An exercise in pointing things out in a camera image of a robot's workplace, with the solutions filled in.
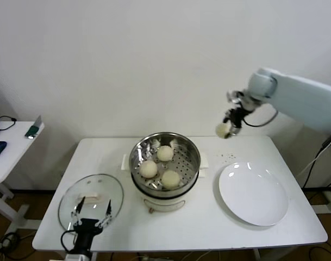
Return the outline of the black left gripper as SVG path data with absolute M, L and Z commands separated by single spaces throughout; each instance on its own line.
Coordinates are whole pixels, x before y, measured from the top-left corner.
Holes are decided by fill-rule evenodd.
M 91 246 L 95 236 L 103 232 L 103 228 L 112 220 L 111 200 L 109 200 L 105 217 L 98 221 L 97 219 L 80 218 L 80 212 L 84 205 L 85 196 L 77 204 L 74 211 L 71 212 L 71 223 L 74 232 L 77 234 L 76 242 L 72 249 L 72 253 L 91 253 Z

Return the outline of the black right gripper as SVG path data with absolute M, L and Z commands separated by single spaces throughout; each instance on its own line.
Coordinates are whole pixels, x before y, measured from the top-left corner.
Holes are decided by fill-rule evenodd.
M 244 108 L 241 107 L 232 108 L 225 112 L 222 123 L 230 122 L 230 124 L 232 125 L 228 128 L 227 131 L 228 138 L 239 134 L 240 128 L 242 127 L 242 121 L 247 115 L 248 115 L 248 110 L 245 110 Z

